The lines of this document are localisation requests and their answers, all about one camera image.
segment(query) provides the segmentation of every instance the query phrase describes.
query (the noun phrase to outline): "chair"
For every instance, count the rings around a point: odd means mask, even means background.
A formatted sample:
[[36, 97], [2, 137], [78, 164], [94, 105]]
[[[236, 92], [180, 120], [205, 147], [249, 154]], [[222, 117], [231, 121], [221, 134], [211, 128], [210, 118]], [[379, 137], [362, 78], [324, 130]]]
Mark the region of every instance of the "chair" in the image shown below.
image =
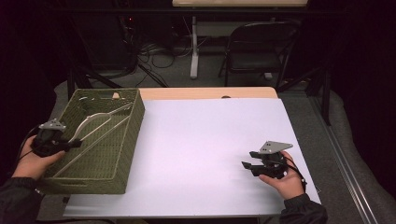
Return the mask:
[[224, 86], [228, 86], [229, 73], [278, 73], [276, 88], [279, 87], [298, 35], [299, 25], [292, 21], [254, 22], [236, 28], [219, 70], [221, 77], [226, 64]]

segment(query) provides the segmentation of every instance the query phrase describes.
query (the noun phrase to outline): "wicker basket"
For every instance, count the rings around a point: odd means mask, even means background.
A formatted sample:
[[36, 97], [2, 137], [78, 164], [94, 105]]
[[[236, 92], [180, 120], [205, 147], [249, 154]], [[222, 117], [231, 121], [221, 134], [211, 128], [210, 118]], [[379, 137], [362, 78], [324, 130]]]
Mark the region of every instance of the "wicker basket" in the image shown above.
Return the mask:
[[[78, 138], [92, 134], [84, 139], [81, 147], [71, 148], [52, 165], [38, 188], [48, 194], [124, 193], [145, 113], [139, 90], [77, 90], [60, 117], [60, 122], [66, 125], [63, 137], [70, 139], [87, 116], [109, 113], [128, 104], [131, 106], [114, 113], [111, 119], [106, 117], [89, 122]], [[78, 159], [59, 174], [76, 157]]]

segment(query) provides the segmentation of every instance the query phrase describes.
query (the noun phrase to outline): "black sleeve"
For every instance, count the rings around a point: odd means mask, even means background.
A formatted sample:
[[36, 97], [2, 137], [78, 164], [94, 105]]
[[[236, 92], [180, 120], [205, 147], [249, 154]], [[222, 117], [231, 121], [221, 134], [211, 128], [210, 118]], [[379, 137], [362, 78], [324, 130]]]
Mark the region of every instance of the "black sleeve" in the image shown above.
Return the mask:
[[307, 194], [285, 200], [286, 209], [280, 215], [281, 224], [322, 224], [327, 222], [326, 208], [314, 203]]
[[34, 223], [42, 196], [35, 191], [33, 178], [10, 178], [0, 188], [0, 223]]

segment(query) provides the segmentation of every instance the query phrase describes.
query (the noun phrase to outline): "table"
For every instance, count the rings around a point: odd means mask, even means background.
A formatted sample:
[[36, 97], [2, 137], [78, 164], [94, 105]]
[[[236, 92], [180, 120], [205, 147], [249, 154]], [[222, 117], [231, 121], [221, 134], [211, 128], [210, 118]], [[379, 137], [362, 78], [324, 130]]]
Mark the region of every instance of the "table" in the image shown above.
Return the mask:
[[[174, 7], [305, 7], [308, 0], [173, 0], [172, 4]], [[210, 29], [209, 32], [213, 32], [219, 29], [215, 26], [214, 29]], [[236, 28], [235, 26], [227, 27], [225, 32], [220, 33], [220, 35], [229, 35], [231, 31]], [[192, 79], [198, 78], [198, 59], [199, 50], [197, 46], [197, 36], [199, 33], [197, 31], [198, 25], [196, 17], [192, 17], [192, 58], [191, 58], [191, 71], [190, 77]]]
[[[66, 217], [198, 218], [278, 214], [283, 209], [283, 200], [277, 191], [241, 164], [241, 161], [257, 163], [248, 152], [259, 150], [265, 140], [294, 145], [288, 152], [308, 183], [306, 192], [320, 203], [286, 110], [274, 89], [140, 90], [146, 114], [126, 193], [72, 195], [64, 211]], [[233, 98], [220, 99], [224, 95]]]

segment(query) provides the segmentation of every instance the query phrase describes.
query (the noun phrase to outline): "human hand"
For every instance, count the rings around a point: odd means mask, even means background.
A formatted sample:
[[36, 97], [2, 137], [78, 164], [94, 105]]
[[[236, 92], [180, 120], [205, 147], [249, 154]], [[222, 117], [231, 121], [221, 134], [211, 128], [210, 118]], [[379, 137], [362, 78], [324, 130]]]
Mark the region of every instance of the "human hand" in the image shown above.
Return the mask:
[[[286, 158], [293, 160], [291, 155], [286, 151], [281, 151], [281, 153]], [[291, 161], [286, 161], [288, 165], [295, 167]], [[259, 179], [277, 189], [280, 196], [282, 196], [285, 200], [304, 194], [300, 176], [290, 168], [288, 168], [287, 174], [281, 179], [272, 178], [268, 175], [259, 175]]]
[[21, 151], [21, 158], [18, 162], [18, 166], [12, 177], [32, 177], [34, 180], [38, 180], [50, 165], [64, 156], [64, 151], [44, 158], [37, 156], [32, 152], [32, 148], [30, 147], [34, 138], [35, 136], [32, 136], [26, 140]]

